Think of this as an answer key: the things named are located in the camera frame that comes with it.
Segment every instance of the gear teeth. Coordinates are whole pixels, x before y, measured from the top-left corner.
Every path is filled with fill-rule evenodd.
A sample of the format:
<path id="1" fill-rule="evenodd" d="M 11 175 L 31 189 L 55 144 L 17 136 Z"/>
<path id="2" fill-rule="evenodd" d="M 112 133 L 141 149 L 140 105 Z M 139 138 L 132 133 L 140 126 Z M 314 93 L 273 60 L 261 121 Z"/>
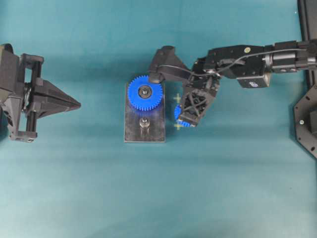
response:
<path id="1" fill-rule="evenodd" d="M 128 87 L 128 98 L 131 105 L 140 111 L 150 111 L 156 108 L 163 97 L 163 89 L 160 84 L 153 84 L 148 82 L 147 75 L 138 76 L 130 83 Z M 143 99 L 139 96 L 139 88 L 141 86 L 149 86 L 152 90 L 152 95 Z"/>
<path id="2" fill-rule="evenodd" d="M 182 109 L 179 105 L 177 105 L 175 107 L 175 110 L 174 110 L 174 117 L 175 117 L 175 121 L 177 124 L 179 125 L 182 125 L 183 127 L 190 127 L 190 124 L 186 121 L 180 121 L 178 118 L 179 118 L 179 115 L 182 113 Z"/>

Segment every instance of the small blue gear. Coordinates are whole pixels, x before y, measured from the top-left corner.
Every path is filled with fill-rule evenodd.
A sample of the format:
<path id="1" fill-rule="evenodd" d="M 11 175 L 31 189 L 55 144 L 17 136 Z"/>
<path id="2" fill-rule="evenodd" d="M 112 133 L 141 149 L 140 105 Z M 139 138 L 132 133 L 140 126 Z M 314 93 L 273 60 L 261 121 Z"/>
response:
<path id="1" fill-rule="evenodd" d="M 190 124 L 188 122 L 185 122 L 185 121 L 180 121 L 178 118 L 179 118 L 179 115 L 182 113 L 182 109 L 179 105 L 177 105 L 175 107 L 175 110 L 174 110 L 174 116 L 175 116 L 175 120 L 177 122 L 177 124 L 179 125 L 182 125 L 183 127 L 190 127 Z"/>
<path id="2" fill-rule="evenodd" d="M 131 105 L 141 111 L 150 111 L 156 108 L 163 97 L 163 89 L 160 84 L 149 83 L 148 76 L 136 77 L 129 85 L 128 98 Z M 140 88 L 150 88 L 151 92 L 148 98 L 142 98 L 140 96 Z"/>

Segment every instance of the screw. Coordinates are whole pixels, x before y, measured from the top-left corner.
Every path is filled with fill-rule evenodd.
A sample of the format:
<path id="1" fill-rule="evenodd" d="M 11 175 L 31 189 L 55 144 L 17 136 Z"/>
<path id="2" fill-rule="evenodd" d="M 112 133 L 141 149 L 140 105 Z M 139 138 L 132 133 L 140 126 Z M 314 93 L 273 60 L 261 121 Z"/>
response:
<path id="1" fill-rule="evenodd" d="M 149 127 L 149 126 L 150 126 L 150 120 L 147 119 L 147 118 L 141 118 L 141 119 L 140 119 L 140 126 L 141 126 L 142 128 L 147 128 L 147 127 Z"/>
<path id="2" fill-rule="evenodd" d="M 244 49 L 244 53 L 250 53 L 251 52 L 251 48 L 250 47 L 247 47 Z"/>

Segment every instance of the black robot frame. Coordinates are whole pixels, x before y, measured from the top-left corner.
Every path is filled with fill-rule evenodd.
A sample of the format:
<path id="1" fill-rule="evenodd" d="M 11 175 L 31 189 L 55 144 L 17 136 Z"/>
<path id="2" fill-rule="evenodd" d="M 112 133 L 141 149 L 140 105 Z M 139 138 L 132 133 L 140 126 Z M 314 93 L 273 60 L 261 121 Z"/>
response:
<path id="1" fill-rule="evenodd" d="M 299 0 L 303 41 L 268 46 L 238 45 L 209 50 L 191 69 L 175 54 L 175 47 L 157 51 L 149 68 L 149 81 L 183 83 L 179 122 L 195 127 L 213 103 L 225 76 L 243 88 L 269 87 L 273 73 L 307 71 L 308 93 L 294 107 L 297 140 L 317 158 L 317 1 Z"/>

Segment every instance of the cable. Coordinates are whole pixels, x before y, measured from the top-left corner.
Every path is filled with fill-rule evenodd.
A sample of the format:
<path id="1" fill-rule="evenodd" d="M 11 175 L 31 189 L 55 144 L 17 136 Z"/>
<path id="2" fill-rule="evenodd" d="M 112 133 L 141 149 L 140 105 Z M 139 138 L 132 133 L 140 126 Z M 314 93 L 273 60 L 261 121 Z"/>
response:
<path id="1" fill-rule="evenodd" d="M 284 52 L 284 51 L 306 51 L 306 49 L 282 49 L 282 50 L 268 51 L 268 52 L 262 52 L 262 53 L 254 53 L 254 54 L 250 54 L 250 55 L 241 56 L 240 58 L 236 59 L 230 65 L 228 65 L 228 66 L 226 66 L 224 68 L 221 68 L 218 71 L 215 71 L 215 72 L 212 72 L 212 73 L 198 74 L 198 73 L 194 73 L 194 72 L 192 72 L 192 71 L 190 71 L 188 69 L 181 68 L 181 67 L 178 67 L 178 66 L 169 65 L 169 64 L 162 64 L 158 68 L 160 68 L 160 67 L 177 68 L 177 69 L 180 69 L 182 71 L 190 73 L 190 76 L 204 77 L 204 76 L 210 76 L 210 75 L 219 74 L 221 72 L 224 72 L 227 69 L 230 69 L 231 67 L 233 67 L 238 61 L 243 60 L 244 58 L 260 56 L 260 55 L 266 55 L 266 54 L 274 54 L 274 53 Z"/>

